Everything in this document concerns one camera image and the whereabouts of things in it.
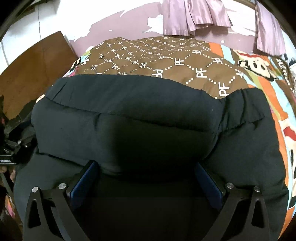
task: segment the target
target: cartoon face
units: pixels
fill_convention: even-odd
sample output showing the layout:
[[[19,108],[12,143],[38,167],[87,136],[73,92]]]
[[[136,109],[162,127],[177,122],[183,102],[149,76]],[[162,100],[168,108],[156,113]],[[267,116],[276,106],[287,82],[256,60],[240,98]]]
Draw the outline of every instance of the cartoon face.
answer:
[[[269,63],[259,55],[249,55],[237,51],[237,54],[243,59],[238,61],[238,66],[246,68],[255,74],[265,77],[269,81],[274,81],[277,77],[267,67]]]

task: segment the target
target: silver screw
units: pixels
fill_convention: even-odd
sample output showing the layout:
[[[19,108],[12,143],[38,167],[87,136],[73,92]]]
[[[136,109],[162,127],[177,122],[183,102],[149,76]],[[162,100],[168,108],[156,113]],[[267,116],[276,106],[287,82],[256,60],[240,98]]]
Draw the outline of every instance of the silver screw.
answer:
[[[61,183],[60,185],[59,185],[59,189],[64,189],[66,187],[66,184],[65,183]]]
[[[255,192],[260,192],[260,188],[259,187],[254,187]]]
[[[32,188],[32,192],[37,192],[38,191],[38,187],[33,187]]]
[[[227,183],[226,186],[227,186],[227,188],[229,188],[229,189],[234,188],[234,185],[233,185],[232,183]]]

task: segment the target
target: orange stripe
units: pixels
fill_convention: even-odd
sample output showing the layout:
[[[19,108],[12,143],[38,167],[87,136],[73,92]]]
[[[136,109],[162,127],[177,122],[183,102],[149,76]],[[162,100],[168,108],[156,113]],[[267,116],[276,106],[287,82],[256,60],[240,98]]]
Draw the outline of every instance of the orange stripe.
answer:
[[[283,229],[281,231],[280,237],[283,234],[283,232],[286,230],[286,228],[288,227],[288,225],[290,224],[290,222],[291,222],[291,220],[293,218],[292,215],[293,215],[294,209],[295,209],[295,207],[292,207],[292,208],[290,208],[290,209],[287,210],[287,215],[286,215],[285,223],[284,223]]]
[[[210,44],[210,48],[211,51],[215,54],[218,54],[219,56],[221,56],[222,58],[224,57],[222,48],[220,44],[216,44],[216,43],[209,43]]]
[[[259,82],[263,88],[264,93],[267,94],[270,102],[274,106],[274,108],[278,111],[280,115],[280,120],[283,121],[288,118],[288,114],[284,112],[283,108],[281,107],[274,88],[272,87],[271,83],[265,79],[264,77],[258,76]]]
[[[289,169],[288,169],[288,154],[287,154],[287,149],[286,149],[286,144],[285,144],[285,139],[283,136],[283,133],[281,131],[281,126],[279,124],[279,120],[276,117],[275,113],[271,113],[272,114],[272,118],[274,120],[275,126],[276,126],[276,132],[278,135],[278,140],[279,140],[279,151],[283,157],[284,160],[284,165],[285,165],[285,169],[286,169],[286,177],[285,177],[285,184],[288,187],[289,184]]]

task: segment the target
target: purple curtain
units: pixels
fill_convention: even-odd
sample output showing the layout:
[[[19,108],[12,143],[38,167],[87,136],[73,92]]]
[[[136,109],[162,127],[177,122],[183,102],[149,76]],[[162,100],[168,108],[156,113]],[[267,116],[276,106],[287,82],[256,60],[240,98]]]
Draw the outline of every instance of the purple curtain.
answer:
[[[163,0],[165,35],[195,35],[209,25],[231,27],[221,0]]]
[[[258,1],[256,1],[256,19],[258,28],[257,49],[273,56],[286,53],[285,41],[279,22]]]

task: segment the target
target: black mechanical device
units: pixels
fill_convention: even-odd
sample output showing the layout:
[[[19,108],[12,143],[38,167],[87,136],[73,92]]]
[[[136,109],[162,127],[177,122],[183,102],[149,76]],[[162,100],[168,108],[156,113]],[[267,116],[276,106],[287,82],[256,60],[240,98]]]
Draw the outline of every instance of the black mechanical device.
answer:
[[[202,241],[269,241],[267,211],[259,187],[239,189],[232,183],[222,185],[217,176],[213,178],[200,164],[197,164],[195,174],[212,207],[220,210]],[[98,175],[97,162],[89,161],[68,185],[61,183],[51,190],[34,187],[27,205],[23,241],[90,241],[72,211],[82,205]],[[237,212],[242,202],[247,204],[245,214]],[[57,210],[63,232],[58,228],[52,207]],[[233,220],[237,214],[241,225]]]

